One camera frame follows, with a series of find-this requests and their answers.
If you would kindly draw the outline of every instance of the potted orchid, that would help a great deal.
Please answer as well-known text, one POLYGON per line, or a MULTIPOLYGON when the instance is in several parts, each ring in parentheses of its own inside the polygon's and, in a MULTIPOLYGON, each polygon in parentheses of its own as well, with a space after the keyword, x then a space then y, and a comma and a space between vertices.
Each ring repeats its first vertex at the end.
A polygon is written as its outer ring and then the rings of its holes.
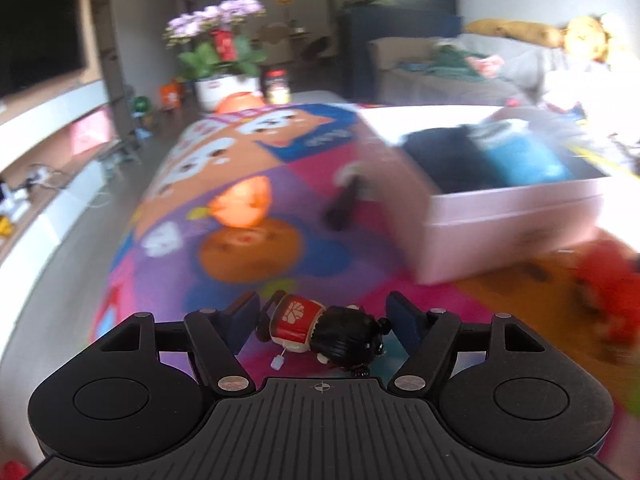
POLYGON ((179 56, 182 79, 195 81, 203 110, 215 111, 222 99, 236 92, 260 91, 258 63, 266 54, 239 34, 247 16, 260 15, 264 7, 258 0, 227 0, 168 23, 164 38, 169 47, 193 45, 179 56))

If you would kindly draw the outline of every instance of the doll's black hair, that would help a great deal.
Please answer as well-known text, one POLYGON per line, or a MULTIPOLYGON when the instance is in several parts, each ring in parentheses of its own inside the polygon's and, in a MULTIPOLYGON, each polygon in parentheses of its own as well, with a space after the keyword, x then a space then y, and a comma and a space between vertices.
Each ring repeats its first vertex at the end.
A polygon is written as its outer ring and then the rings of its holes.
POLYGON ((310 347, 340 368, 364 372, 374 357, 382 354, 382 336, 390 330, 388 319, 376 320, 362 310, 331 306, 318 320, 310 347))

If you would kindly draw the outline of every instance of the silver screw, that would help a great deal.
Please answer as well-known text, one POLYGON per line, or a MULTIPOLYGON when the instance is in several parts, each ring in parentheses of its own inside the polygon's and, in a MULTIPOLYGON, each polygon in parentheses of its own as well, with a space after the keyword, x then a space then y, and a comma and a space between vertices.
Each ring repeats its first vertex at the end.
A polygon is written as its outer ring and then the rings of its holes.
POLYGON ((249 381, 239 375, 229 375, 218 381, 218 387, 226 392, 239 392, 249 387, 249 381))
POLYGON ((406 392, 417 392, 427 385, 424 379, 417 375, 401 375, 394 381, 394 384, 406 392))

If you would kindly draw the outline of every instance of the pink box on shelf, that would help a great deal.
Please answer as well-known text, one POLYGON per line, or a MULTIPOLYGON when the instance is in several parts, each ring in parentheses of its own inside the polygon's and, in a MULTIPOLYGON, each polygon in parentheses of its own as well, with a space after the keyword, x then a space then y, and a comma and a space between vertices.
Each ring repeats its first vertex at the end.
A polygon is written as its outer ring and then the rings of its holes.
MULTIPOLYGON (((358 113, 363 171, 417 283, 466 278, 588 241, 596 233, 607 177, 582 160, 585 178, 574 171, 576 180, 567 182, 443 194, 398 147, 405 134, 478 123, 498 110, 417 106, 358 113)), ((529 126, 535 132, 544 124, 529 126)))

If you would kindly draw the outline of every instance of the ribbed black surface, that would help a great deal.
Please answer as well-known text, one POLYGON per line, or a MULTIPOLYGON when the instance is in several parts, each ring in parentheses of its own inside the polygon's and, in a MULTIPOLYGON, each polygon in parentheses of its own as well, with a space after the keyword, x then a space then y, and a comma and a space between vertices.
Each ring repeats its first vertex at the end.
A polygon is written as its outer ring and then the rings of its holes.
POLYGON ((551 468, 524 468, 476 455, 440 426, 428 404, 394 397, 374 379, 270 379, 254 396, 220 402, 194 438, 165 456, 115 468, 52 458, 31 476, 33 480, 614 478, 592 458, 551 468), (316 389, 321 383, 330 388, 316 389))

